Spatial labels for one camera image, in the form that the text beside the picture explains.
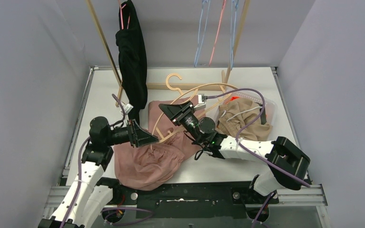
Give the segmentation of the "wooden hanger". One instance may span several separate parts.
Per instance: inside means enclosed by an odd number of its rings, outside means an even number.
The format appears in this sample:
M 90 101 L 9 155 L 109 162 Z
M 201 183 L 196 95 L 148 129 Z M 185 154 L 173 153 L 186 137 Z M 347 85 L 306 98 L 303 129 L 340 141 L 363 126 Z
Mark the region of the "wooden hanger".
M 219 82 L 219 83 L 208 83 L 208 84 L 198 84 L 198 83 L 191 83 L 191 84 L 187 84 L 187 83 L 176 83 L 176 84 L 172 84 L 169 82 L 169 79 L 171 77 L 177 77 L 179 80 L 182 80 L 182 77 L 177 74 L 177 73 L 171 73 L 166 77 L 166 80 L 164 83 L 148 83 L 148 89 L 168 89 L 171 91 L 177 91 L 179 93 L 179 95 L 172 100 L 171 104 L 174 104 L 178 99 L 185 97 L 187 94 L 191 94 L 190 97 L 188 97 L 185 101 L 188 100 L 192 100 L 196 95 L 199 94 L 200 90 L 204 90 L 204 91 L 222 91 L 223 93 L 227 91 L 226 88 L 231 88 L 231 89 L 238 89 L 236 86 L 227 84 L 227 83 L 223 83 L 223 82 Z M 159 117 L 157 118 L 155 124 L 154 124 L 154 129 L 152 130 L 152 133 L 157 132 L 158 135 L 160 136 L 159 142 L 158 143 L 163 143 L 165 141 L 167 141 L 169 138 L 171 138 L 172 136 L 174 136 L 175 134 L 181 132 L 183 130 L 183 127 L 177 127 L 176 130 L 174 130 L 173 132 L 169 132 L 169 134 L 167 136 L 163 136 L 163 134 L 161 133 L 161 131 L 158 129 L 157 125 L 160 121 L 160 119 L 164 116 L 164 114 L 160 114 Z

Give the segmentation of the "pink shorts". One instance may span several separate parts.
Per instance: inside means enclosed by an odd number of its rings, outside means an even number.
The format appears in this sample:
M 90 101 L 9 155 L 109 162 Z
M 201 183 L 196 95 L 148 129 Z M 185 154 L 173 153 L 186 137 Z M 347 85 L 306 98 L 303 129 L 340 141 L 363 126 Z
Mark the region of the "pink shorts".
M 148 128 L 156 137 L 172 133 L 172 137 L 161 143 L 134 148 L 130 143 L 115 145 L 115 177 L 127 187 L 150 191 L 168 181 L 182 162 L 200 150 L 198 145 L 183 133 L 175 133 L 177 127 L 162 113 L 161 101 L 148 105 Z

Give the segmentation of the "beige shorts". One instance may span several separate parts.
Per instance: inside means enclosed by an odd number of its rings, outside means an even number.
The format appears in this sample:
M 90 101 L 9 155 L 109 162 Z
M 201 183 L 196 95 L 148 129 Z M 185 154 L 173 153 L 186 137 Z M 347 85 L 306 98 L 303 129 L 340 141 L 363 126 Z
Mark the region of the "beige shorts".
M 251 125 L 240 132 L 239 137 L 252 141 L 266 141 L 273 126 L 266 120 L 265 112 L 256 119 L 261 110 L 262 104 L 247 98 L 228 101 L 219 106 L 216 130 L 235 137 L 241 128 L 254 120 Z

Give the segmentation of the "light blue wire hanger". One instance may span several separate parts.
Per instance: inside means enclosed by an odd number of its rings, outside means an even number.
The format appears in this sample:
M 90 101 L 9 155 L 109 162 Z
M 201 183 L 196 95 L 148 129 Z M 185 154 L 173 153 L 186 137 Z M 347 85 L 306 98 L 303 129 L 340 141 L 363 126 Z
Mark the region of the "light blue wire hanger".
M 234 63 L 234 44 L 237 25 L 237 11 L 239 6 L 239 0 L 231 0 L 231 17 L 230 17 L 230 66 L 231 70 Z

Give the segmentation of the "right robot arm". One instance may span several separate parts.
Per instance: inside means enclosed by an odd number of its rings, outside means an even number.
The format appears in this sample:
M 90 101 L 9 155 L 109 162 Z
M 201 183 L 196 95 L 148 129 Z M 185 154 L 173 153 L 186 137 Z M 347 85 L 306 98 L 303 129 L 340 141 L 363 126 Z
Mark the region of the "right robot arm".
M 266 164 L 267 168 L 255 175 L 248 190 L 251 201 L 262 202 L 267 195 L 281 188 L 300 190 L 303 186 L 310 186 L 305 182 L 310 158 L 288 138 L 279 136 L 274 141 L 263 142 L 236 139 L 217 132 L 211 118 L 198 119 L 190 101 L 158 106 L 175 126 L 183 126 L 192 143 L 209 156 Z

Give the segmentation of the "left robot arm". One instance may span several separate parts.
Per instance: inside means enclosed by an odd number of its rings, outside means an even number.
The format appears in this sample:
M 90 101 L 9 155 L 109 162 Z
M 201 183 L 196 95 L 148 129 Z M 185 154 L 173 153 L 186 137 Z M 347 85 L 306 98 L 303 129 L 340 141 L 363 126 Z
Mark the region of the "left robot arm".
M 158 137 L 141 128 L 135 120 L 125 127 L 112 127 L 99 116 L 90 122 L 89 137 L 78 154 L 77 176 L 60 205 L 49 218 L 43 218 L 40 228 L 89 228 L 107 203 L 121 198 L 119 182 L 105 178 L 114 154 L 113 146 L 130 143 L 142 147 L 157 143 Z

